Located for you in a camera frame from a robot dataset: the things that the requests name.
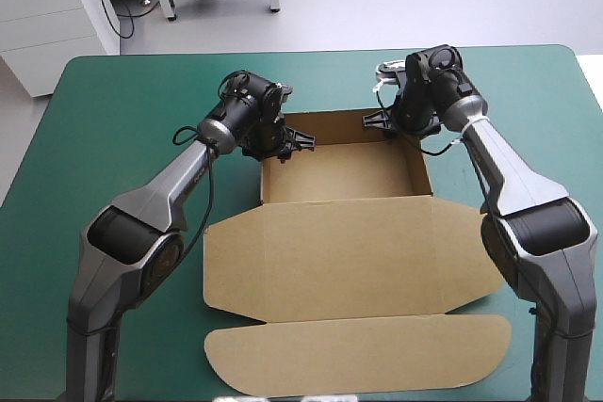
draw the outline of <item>white cabinet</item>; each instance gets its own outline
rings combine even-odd
[[[0,56],[31,96],[52,93],[72,58],[119,52],[100,0],[0,0]]]

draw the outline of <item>gray floor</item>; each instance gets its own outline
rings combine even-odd
[[[127,0],[140,9],[138,0]],[[136,20],[124,54],[307,51],[560,43],[603,54],[603,0],[190,0],[178,20],[158,9]],[[122,23],[123,30],[129,24]],[[598,81],[600,57],[588,59]],[[0,61],[0,202],[46,107]]]

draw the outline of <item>open cardboard box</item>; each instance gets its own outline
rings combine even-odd
[[[205,340],[242,393],[458,387],[506,352],[504,318],[446,314],[502,283],[480,214],[435,198],[421,153],[363,129],[371,112],[286,115],[316,150],[265,160],[263,204],[206,232],[205,302],[267,322]]]

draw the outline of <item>cardboard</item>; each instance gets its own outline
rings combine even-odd
[[[446,313],[501,285],[480,224],[431,196],[264,204],[210,227],[205,303],[266,322]]]
[[[277,397],[463,386],[510,340],[499,315],[415,315],[215,330],[205,353],[233,388]]]
[[[206,232],[205,302],[268,322],[206,338],[243,393],[457,387],[507,349],[504,319],[443,315],[502,284],[480,214],[433,197],[422,154],[365,131],[370,112],[286,115],[317,149],[265,160],[263,204]]]

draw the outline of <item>green table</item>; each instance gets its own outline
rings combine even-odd
[[[65,316],[77,268],[78,232],[116,194],[145,183],[182,151],[171,134],[196,124],[217,84],[245,68],[294,87],[286,111],[375,106],[375,66],[406,50],[326,53],[102,56],[72,61],[58,85],[0,209],[0,397],[53,398],[64,390]],[[561,46],[464,49],[465,67],[500,132],[543,174],[563,183],[603,225],[602,116],[574,54]],[[393,89],[384,88],[392,99]],[[425,140],[439,149],[451,134]],[[428,166],[435,194],[481,203],[462,147]],[[240,152],[216,165],[211,221],[253,208],[259,166]],[[206,203],[202,184],[187,203],[194,230]],[[202,295],[201,244],[174,275],[123,320],[120,399],[207,399],[233,394],[203,354],[205,335],[252,321],[210,309]],[[603,294],[601,266],[597,289]],[[522,399],[529,393],[529,304],[508,288],[462,309],[501,313],[511,348],[485,380],[457,390],[379,394],[383,399]],[[598,324],[603,325],[603,310]],[[595,333],[588,395],[603,399],[603,328]]]

